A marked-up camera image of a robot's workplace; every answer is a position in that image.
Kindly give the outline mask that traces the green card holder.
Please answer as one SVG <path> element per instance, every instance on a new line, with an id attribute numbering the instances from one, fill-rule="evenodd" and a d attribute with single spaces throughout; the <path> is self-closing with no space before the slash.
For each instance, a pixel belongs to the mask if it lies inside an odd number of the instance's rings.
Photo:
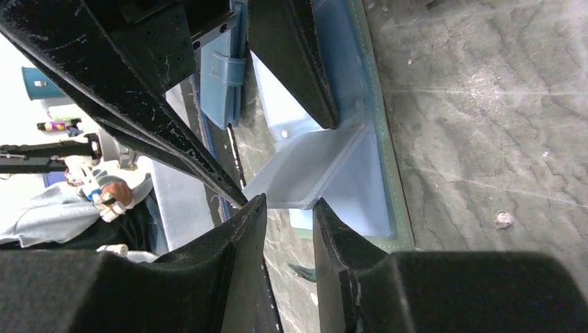
<path id="1" fill-rule="evenodd" d="M 374 49 L 361 1 L 312 1 L 320 54 L 339 113 L 324 129 L 250 50 L 259 97 L 275 152 L 247 183 L 248 198 L 265 194 L 303 237 L 324 199 L 350 228 L 386 252 L 415 247 Z"/>

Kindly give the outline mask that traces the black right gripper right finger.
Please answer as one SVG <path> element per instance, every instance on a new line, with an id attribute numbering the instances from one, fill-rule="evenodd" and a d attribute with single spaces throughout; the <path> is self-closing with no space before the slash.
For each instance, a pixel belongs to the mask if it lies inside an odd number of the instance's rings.
<path id="1" fill-rule="evenodd" d="M 322 332 L 586 332 L 568 270 L 534 252 L 387 253 L 313 208 Z"/>

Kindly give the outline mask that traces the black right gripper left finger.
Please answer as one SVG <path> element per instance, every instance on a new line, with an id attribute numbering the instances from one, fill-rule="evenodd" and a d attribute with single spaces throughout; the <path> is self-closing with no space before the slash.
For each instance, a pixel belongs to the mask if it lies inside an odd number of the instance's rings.
<path id="1" fill-rule="evenodd" d="M 90 250 L 1 253 L 2 332 L 251 332 L 266 197 L 152 263 Z"/>

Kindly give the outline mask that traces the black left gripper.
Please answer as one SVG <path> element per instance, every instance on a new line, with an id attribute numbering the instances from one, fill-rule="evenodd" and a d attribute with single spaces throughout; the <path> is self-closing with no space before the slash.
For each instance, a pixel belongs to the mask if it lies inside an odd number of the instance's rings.
<path id="1" fill-rule="evenodd" d="M 312 1 L 250 1 L 248 46 L 321 128 L 339 113 Z M 162 96 L 236 26 L 231 1 L 2 1 L 1 34 L 124 146 L 247 203 Z"/>

